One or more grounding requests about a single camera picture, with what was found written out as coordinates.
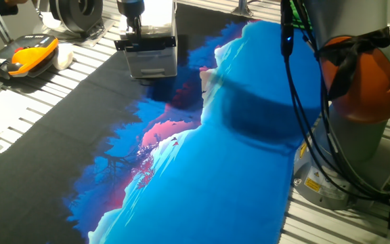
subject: black fabric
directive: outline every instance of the black fabric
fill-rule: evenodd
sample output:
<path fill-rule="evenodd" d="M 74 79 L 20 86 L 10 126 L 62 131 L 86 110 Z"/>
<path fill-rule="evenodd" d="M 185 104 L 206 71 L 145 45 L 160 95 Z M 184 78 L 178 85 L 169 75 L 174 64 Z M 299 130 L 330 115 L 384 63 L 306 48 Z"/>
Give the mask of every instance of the black fabric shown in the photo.
<path fill-rule="evenodd" d="M 0 14 L 2 16 L 18 14 L 18 6 L 9 7 L 4 0 L 0 0 Z"/>
<path fill-rule="evenodd" d="M 219 37 L 232 21 L 245 20 L 187 5 L 179 5 L 176 19 L 180 65 L 206 36 Z M 0 244 L 85 243 L 73 228 L 77 223 L 66 221 L 70 212 L 62 198 L 74 192 L 100 140 L 112 135 L 110 125 L 139 121 L 133 101 L 171 101 L 179 85 L 132 79 L 123 52 L 82 81 L 0 155 Z"/>
<path fill-rule="evenodd" d="M 322 47 L 318 51 L 319 57 L 327 58 L 339 67 L 328 93 L 329 100 L 344 96 L 349 91 L 359 54 L 389 45 L 390 32 L 389 27 L 386 27 Z"/>

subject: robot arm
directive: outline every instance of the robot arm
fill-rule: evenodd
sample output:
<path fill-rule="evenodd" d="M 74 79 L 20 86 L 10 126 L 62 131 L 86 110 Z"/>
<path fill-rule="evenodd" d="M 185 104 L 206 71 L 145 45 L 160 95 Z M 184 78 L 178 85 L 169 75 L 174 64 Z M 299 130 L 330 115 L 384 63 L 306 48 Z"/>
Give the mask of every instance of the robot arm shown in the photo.
<path fill-rule="evenodd" d="M 117 0 L 118 11 L 126 16 L 127 26 L 133 29 L 138 40 L 141 37 L 141 14 L 145 10 L 144 0 Z"/>

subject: black cable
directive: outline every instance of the black cable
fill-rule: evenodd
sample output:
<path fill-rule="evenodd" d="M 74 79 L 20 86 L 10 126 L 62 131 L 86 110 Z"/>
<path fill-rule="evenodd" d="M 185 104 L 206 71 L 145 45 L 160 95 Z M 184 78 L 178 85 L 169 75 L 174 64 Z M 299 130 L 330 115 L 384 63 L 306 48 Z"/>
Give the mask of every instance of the black cable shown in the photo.
<path fill-rule="evenodd" d="M 294 83 L 293 83 L 293 78 L 291 76 L 291 71 L 290 71 L 290 62 L 289 62 L 289 59 L 288 57 L 284 57 L 284 62 L 285 62 L 285 67 L 286 67 L 286 73 L 287 73 L 287 77 L 288 77 L 288 84 L 290 85 L 290 92 L 291 92 L 291 96 L 292 96 L 292 103 L 293 103 L 293 108 L 295 110 L 295 114 L 296 114 L 296 118 L 297 118 L 297 121 L 298 121 L 298 124 L 299 124 L 299 127 L 301 129 L 301 132 L 303 134 L 303 137 L 304 137 L 304 140 L 305 140 L 305 143 L 307 144 L 307 148 L 309 149 L 309 153 L 311 154 L 314 162 L 316 163 L 317 167 L 319 168 L 320 172 L 323 174 L 323 176 L 330 181 L 330 183 L 332 183 L 337 189 L 339 189 L 340 191 L 348 194 L 348 195 L 351 195 L 353 197 L 356 197 L 356 198 L 359 198 L 359 199 L 363 199 L 363 200 L 372 200 L 371 197 L 363 197 L 363 196 L 359 196 L 353 192 L 350 192 L 348 190 L 345 190 L 344 188 L 342 188 L 341 186 L 339 186 L 337 183 L 335 183 L 332 178 L 323 170 L 320 162 L 318 161 L 317 157 L 316 157 L 316 154 L 315 152 L 313 151 L 313 148 L 311 147 L 311 144 L 309 143 L 309 140 L 306 136 L 306 132 L 305 132 L 305 129 L 303 127 L 303 123 L 302 123 L 302 120 L 300 118 L 300 115 L 299 115 L 299 111 L 297 109 L 297 100 L 299 100 L 299 96 L 297 95 L 296 93 L 296 90 L 295 90 L 295 86 L 294 86 Z"/>
<path fill-rule="evenodd" d="M 300 9 L 300 6 L 297 4 L 297 1 L 296 1 L 296 0 L 293 0 L 293 1 L 295 2 L 296 9 L 297 9 L 297 12 L 298 12 L 299 16 L 301 17 L 301 19 L 305 19 L 305 18 L 303 18 L 303 14 L 302 14 L 301 11 L 300 11 L 301 9 Z M 305 26 L 305 30 L 306 30 L 306 32 L 307 32 L 309 38 L 310 38 L 310 39 L 313 39 L 313 41 L 310 42 L 309 44 L 312 45 L 312 47 L 313 47 L 315 50 L 317 50 L 316 43 L 315 43 L 315 39 L 314 39 L 314 37 L 311 36 L 311 30 L 310 30 L 309 23 L 308 23 L 308 22 L 305 22 L 305 21 L 302 21 L 302 23 L 303 23 L 304 26 Z M 305 42 L 308 43 L 309 39 L 305 36 L 305 33 L 303 32 L 302 29 L 301 29 L 301 31 L 302 31 L 302 34 L 303 34 L 303 40 L 304 40 Z M 308 139 L 307 139 L 307 134 L 305 133 L 305 130 L 304 130 L 304 128 L 303 128 L 303 124 L 302 124 L 301 118 L 300 118 L 299 113 L 298 113 L 297 108 L 296 108 L 296 100 L 297 100 L 297 102 L 299 103 L 300 111 L 301 111 L 301 113 L 302 113 L 302 115 L 303 115 L 303 118 L 304 118 L 304 120 L 305 120 L 305 124 L 306 124 L 306 126 L 307 126 L 307 128 L 308 128 L 307 118 L 305 117 L 305 113 L 304 113 L 303 108 L 302 108 L 302 106 L 301 106 L 301 104 L 300 104 L 300 99 L 299 99 L 299 97 L 297 96 L 297 91 L 295 90 L 294 83 L 293 83 L 293 81 L 291 80 L 291 73 L 290 73 L 290 71 L 289 71 L 288 57 L 286 57 L 285 61 L 286 61 L 286 67 L 288 66 L 288 67 L 287 67 L 287 69 L 288 69 L 288 71 L 287 71 L 287 72 L 288 72 L 287 76 L 288 76 L 288 78 L 289 78 L 290 91 L 292 92 L 293 106 L 294 106 L 294 108 L 295 108 L 295 113 L 296 113 L 296 116 L 297 116 L 297 119 L 298 119 L 298 122 L 299 122 L 299 127 L 301 128 L 301 131 L 302 131 L 303 136 L 304 136 L 304 138 L 305 138 L 305 142 L 307 143 L 308 149 L 309 149 L 310 151 L 312 151 L 311 145 L 309 144 Z M 326 86 L 325 86 L 325 84 L 324 84 L 323 79 L 322 79 L 322 89 L 321 89 L 321 92 L 322 92 L 322 100 L 321 100 L 321 103 L 322 103 L 322 117 L 323 117 L 323 122 L 324 122 L 324 125 L 325 125 L 325 128 L 326 128 L 326 136 L 328 136 L 328 133 L 329 133 L 329 131 L 330 131 L 330 128 L 329 128 L 329 125 L 328 125 L 328 122 L 327 122 L 327 117 L 329 116 L 329 113 L 328 113 L 328 101 L 327 101 L 327 89 L 326 89 Z M 314 138 L 313 135 L 312 135 L 311 128 L 309 128 L 308 131 L 309 131 L 309 135 L 310 135 L 310 137 L 311 137 L 311 139 L 312 139 L 312 141 L 313 141 L 314 146 L 315 146 L 317 149 L 319 149 L 319 148 L 318 148 L 318 145 L 317 145 L 317 142 L 315 141 L 315 138 Z M 353 179 L 354 173 L 350 172 L 350 174 L 344 174 L 343 172 L 344 172 L 344 171 L 347 171 L 347 167 L 344 168 L 344 167 L 341 167 L 341 166 L 342 166 L 342 165 L 348 165 L 348 164 L 347 164 L 346 162 L 344 162 L 345 159 L 342 158 L 343 155 L 341 155 L 341 153 L 335 153 L 334 148 L 333 148 L 333 145 L 332 145 L 332 143 L 331 143 L 329 137 L 327 137 L 327 140 L 328 140 L 328 142 L 329 142 L 329 147 L 330 147 L 330 150 L 331 150 L 331 153 L 332 153 L 332 157 L 334 158 L 334 161 L 337 162 L 337 165 L 339 166 L 340 169 L 338 170 L 338 169 L 336 169 L 335 167 L 333 167 L 333 166 L 330 164 L 330 162 L 328 162 L 326 159 L 323 159 L 323 160 L 325 160 L 325 162 L 326 162 L 329 166 L 331 166 L 333 169 L 335 169 L 335 171 L 337 171 L 337 173 L 339 173 L 339 175 L 343 174 L 342 177 L 343 177 L 344 179 L 346 179 L 352 186 L 354 186 L 356 189 L 358 189 L 362 194 L 365 194 L 365 195 L 367 195 L 367 196 L 369 196 L 369 197 L 362 197 L 362 196 L 359 196 L 359 195 L 355 195 L 355 194 L 353 194 L 352 192 L 346 192 L 347 194 L 350 194 L 350 195 L 352 195 L 352 196 L 354 196 L 354 197 L 357 197 L 357 198 L 360 198 L 360 199 L 372 200 L 372 201 L 384 201 L 384 200 L 390 199 L 390 194 L 383 194 L 383 193 L 375 192 L 375 191 L 372 190 L 369 186 L 366 186 L 365 184 L 361 184 L 361 183 L 360 183 L 360 179 L 358 179 L 358 178 Z M 324 170 L 321 168 L 321 165 L 319 164 L 318 160 L 315 158 L 315 155 L 314 155 L 313 152 L 311 153 L 311 155 L 312 155 L 314 161 L 316 162 L 316 164 L 318 165 L 318 167 L 320 168 L 320 171 L 322 171 L 322 173 L 325 173 L 325 172 L 323 172 Z M 336 185 L 336 187 L 337 187 L 338 189 L 341 189 L 341 190 L 344 191 L 344 189 L 342 189 L 342 188 L 339 187 L 338 185 Z"/>
<path fill-rule="evenodd" d="M 260 1 L 260 0 L 251 0 L 251 1 L 247 2 L 246 4 L 254 3 L 254 2 L 260 2 L 260 3 L 262 3 L 263 1 Z"/>

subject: cable bundle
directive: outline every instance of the cable bundle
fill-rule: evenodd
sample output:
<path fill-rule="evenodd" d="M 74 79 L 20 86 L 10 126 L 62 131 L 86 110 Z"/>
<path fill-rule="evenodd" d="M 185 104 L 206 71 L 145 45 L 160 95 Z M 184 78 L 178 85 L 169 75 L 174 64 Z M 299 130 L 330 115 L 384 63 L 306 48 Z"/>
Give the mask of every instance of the cable bundle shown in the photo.
<path fill-rule="evenodd" d="M 297 0 L 292 0 L 294 5 L 296 6 L 297 13 L 303 23 L 303 28 L 305 29 L 306 34 L 303 32 L 303 40 L 310 45 L 313 50 L 318 50 L 316 45 L 316 40 L 311 33 L 311 27 L 309 24 L 309 20 L 307 17 L 307 13 L 305 11 L 305 7 Z M 383 203 L 390 203 L 390 190 L 379 190 L 373 187 L 371 184 L 367 183 L 364 179 L 362 179 L 352 168 L 348 160 L 345 158 L 344 153 L 341 149 L 341 145 L 339 145 L 337 141 L 337 137 L 335 136 L 334 131 L 330 128 L 330 120 L 329 120 L 329 105 L 328 105 L 328 91 L 326 89 L 326 85 L 324 83 L 323 75 L 321 75 L 321 94 L 320 94 L 320 102 L 322 108 L 322 120 L 324 123 L 324 128 L 326 132 L 327 141 L 329 144 L 329 149 L 334 159 L 334 163 L 331 163 L 320 150 L 318 146 L 318 142 L 316 137 L 314 136 L 311 125 L 309 124 L 307 117 L 305 115 L 305 111 L 303 110 L 303 106 L 299 99 L 299 95 L 297 94 L 296 87 L 293 82 L 293 78 L 291 76 L 290 71 L 290 63 L 289 56 L 293 51 L 293 42 L 290 41 L 293 38 L 293 32 L 291 31 L 293 26 L 290 24 L 290 19 L 294 18 L 293 10 L 291 9 L 290 2 L 288 0 L 282 0 L 281 2 L 281 27 L 282 27 L 282 54 L 284 56 L 284 62 L 286 67 L 286 73 L 288 77 L 288 84 L 290 85 L 290 92 L 292 97 L 293 108 L 297 117 L 297 121 L 299 123 L 299 127 L 305 139 L 307 148 L 316 163 L 318 169 L 321 171 L 323 176 L 330 181 L 332 185 L 334 185 L 337 189 L 342 192 L 347 193 L 348 195 L 355 197 L 356 199 L 363 199 L 369 201 L 380 201 Z M 332 178 L 324 171 L 322 164 L 318 161 L 316 152 L 320 155 L 322 160 L 333 170 L 335 170 L 343 179 L 348 181 L 350 185 L 352 185 L 356 191 L 349 191 L 344 189 L 343 187 L 336 184 Z"/>

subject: orange handheld device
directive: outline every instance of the orange handheld device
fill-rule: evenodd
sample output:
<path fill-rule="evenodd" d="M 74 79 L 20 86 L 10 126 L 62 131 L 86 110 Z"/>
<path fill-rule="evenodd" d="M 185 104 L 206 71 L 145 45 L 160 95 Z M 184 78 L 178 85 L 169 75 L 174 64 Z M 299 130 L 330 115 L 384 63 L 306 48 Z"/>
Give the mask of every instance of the orange handheld device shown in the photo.
<path fill-rule="evenodd" d="M 36 77 L 52 65 L 58 39 L 36 34 L 17 38 L 0 50 L 0 77 Z"/>

